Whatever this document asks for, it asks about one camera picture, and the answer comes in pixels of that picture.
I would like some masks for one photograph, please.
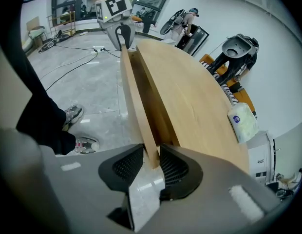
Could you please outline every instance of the wooden panel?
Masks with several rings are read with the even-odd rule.
[[[140,98],[144,106],[156,145],[159,146],[163,143],[172,144],[171,135],[174,135],[174,132],[169,132],[169,128],[161,114],[159,102],[154,96],[147,75],[142,67],[138,53],[136,51],[129,52],[129,58],[131,61],[132,70],[135,76]]]
[[[39,26],[39,18],[38,17],[35,17],[33,18],[32,20],[28,21],[26,23],[26,29],[28,31],[32,30],[33,28]]]
[[[166,43],[146,39],[137,50],[179,145],[228,160],[248,173],[246,145],[237,141],[227,117],[231,104],[213,76],[192,56]]]
[[[144,143],[150,163],[153,168],[156,168],[159,166],[159,154],[142,105],[128,54],[126,47],[123,45],[121,74],[129,120],[132,125],[134,139],[137,143]]]

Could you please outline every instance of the white cabinet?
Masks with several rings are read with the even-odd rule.
[[[247,143],[250,176],[259,183],[271,182],[274,176],[273,139],[267,131],[259,131]]]

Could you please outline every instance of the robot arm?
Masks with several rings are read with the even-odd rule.
[[[117,50],[121,43],[117,31],[125,40],[126,48],[132,44],[135,35],[135,24],[132,21],[132,5],[129,0],[95,0],[97,21],[107,31],[108,36]]]

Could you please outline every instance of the label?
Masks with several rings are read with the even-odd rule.
[[[237,115],[233,116],[233,119],[236,123],[238,123],[240,121],[240,118]]]

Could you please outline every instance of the white container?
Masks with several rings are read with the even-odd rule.
[[[246,103],[239,102],[228,113],[239,143],[245,143],[259,131],[258,123]]]

